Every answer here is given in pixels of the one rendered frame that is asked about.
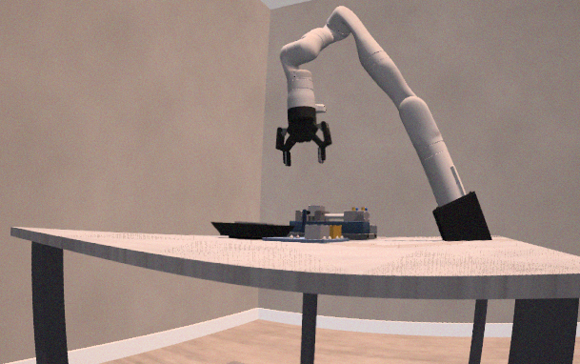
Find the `orange rectangular block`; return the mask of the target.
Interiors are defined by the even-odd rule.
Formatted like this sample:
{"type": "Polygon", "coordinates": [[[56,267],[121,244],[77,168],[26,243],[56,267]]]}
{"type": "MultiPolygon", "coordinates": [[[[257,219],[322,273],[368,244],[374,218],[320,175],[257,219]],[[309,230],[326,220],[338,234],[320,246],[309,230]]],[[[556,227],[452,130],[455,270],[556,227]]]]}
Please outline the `orange rectangular block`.
{"type": "Polygon", "coordinates": [[[330,237],[335,239],[336,236],[341,237],[342,226],[330,226],[330,237]]]}

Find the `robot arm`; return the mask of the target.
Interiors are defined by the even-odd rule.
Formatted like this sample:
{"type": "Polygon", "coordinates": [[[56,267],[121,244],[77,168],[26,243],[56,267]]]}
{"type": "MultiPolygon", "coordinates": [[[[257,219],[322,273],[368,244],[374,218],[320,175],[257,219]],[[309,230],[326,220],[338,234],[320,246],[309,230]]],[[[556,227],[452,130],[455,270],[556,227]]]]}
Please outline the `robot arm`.
{"type": "Polygon", "coordinates": [[[323,29],[311,30],[281,49],[280,60],[288,83],[288,109],[308,106],[316,108],[316,113],[326,112],[325,105],[315,105],[311,73],[299,70],[299,65],[314,60],[326,46],[345,39],[350,33],[355,39],[361,65],[399,110],[438,207],[465,195],[427,104],[411,91],[389,56],[346,7],[337,7],[323,29]]]}

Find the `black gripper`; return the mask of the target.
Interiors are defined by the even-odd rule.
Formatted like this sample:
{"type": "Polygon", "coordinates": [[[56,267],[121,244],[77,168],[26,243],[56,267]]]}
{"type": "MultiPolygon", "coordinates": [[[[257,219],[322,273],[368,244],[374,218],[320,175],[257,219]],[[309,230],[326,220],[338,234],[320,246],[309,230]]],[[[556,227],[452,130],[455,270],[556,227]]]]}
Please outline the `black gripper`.
{"type": "Polygon", "coordinates": [[[322,121],[320,124],[316,123],[316,108],[308,106],[293,107],[288,109],[287,128],[277,128],[276,135],[276,149],[283,152],[283,162],[286,166],[291,166],[290,149],[296,142],[310,142],[314,141],[318,145],[318,162],[324,163],[326,160],[326,146],[331,145],[329,124],[322,121]],[[315,133],[318,128],[323,131],[324,141],[322,141],[315,133]],[[290,136],[284,145],[286,134],[290,136]],[[322,141],[320,141],[320,140],[322,141]]]}

